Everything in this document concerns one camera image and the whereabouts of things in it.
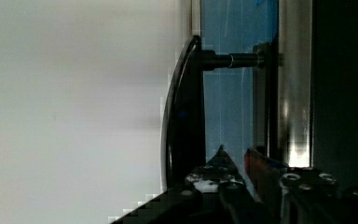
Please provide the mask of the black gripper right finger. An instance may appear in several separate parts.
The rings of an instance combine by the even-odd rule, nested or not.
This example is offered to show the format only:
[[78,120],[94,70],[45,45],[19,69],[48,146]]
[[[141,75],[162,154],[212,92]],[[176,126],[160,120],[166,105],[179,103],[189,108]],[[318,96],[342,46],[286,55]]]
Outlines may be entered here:
[[255,198],[280,224],[358,224],[358,187],[312,167],[290,167],[248,149],[243,156]]

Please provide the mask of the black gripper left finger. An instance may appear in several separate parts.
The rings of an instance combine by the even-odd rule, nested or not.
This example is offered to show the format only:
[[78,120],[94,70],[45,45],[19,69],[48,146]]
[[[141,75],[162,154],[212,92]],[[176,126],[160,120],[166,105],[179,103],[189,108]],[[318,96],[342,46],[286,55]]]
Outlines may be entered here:
[[184,182],[110,224],[261,224],[261,210],[223,147]]

